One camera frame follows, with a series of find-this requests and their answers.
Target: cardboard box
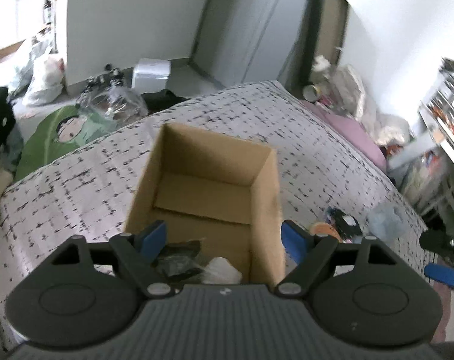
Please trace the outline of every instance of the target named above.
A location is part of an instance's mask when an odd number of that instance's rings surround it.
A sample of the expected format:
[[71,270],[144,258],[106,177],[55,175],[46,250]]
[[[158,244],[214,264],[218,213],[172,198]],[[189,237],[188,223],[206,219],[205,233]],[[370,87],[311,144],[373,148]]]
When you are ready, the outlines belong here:
[[285,277],[277,157],[269,146],[200,128],[162,126],[124,231],[156,219],[168,242],[202,240],[202,253],[225,257],[243,282]]

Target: orange round object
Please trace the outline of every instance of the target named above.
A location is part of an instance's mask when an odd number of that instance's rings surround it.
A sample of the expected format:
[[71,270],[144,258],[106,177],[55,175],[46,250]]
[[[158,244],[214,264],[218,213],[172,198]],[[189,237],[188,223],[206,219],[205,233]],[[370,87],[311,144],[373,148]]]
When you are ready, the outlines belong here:
[[342,242],[342,239],[339,233],[337,233],[337,230],[335,230],[332,226],[325,222],[314,223],[312,226],[310,226],[309,233],[311,233],[312,235],[328,234],[334,238],[337,238],[339,242]]

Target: bottle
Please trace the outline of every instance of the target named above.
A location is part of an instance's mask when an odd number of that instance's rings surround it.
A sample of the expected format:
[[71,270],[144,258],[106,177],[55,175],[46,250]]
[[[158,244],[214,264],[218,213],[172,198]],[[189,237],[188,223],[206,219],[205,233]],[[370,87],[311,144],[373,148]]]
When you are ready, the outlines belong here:
[[52,3],[50,0],[44,0],[44,8],[43,8],[43,18],[44,24],[51,24],[52,23]]

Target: black mechanical device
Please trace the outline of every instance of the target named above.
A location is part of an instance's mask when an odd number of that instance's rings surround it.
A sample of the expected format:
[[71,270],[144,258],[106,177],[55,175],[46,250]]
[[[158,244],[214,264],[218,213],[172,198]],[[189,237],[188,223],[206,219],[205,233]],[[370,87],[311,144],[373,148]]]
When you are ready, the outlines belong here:
[[[61,244],[7,299],[8,321],[25,340],[9,358],[438,359],[428,342],[439,297],[375,237],[343,244],[290,222],[284,245],[303,258],[275,288],[174,287],[145,249],[162,224]],[[334,276],[340,265],[354,268]]]

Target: ribbed black surface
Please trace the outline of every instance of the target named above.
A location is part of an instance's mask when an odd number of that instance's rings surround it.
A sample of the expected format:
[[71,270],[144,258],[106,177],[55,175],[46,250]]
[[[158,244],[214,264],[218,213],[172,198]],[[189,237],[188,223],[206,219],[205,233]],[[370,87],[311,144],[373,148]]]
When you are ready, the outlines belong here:
[[427,345],[402,351],[359,349],[332,338],[299,301],[265,286],[185,286],[153,300],[122,334],[75,352],[20,346],[22,360],[412,359],[438,360]]

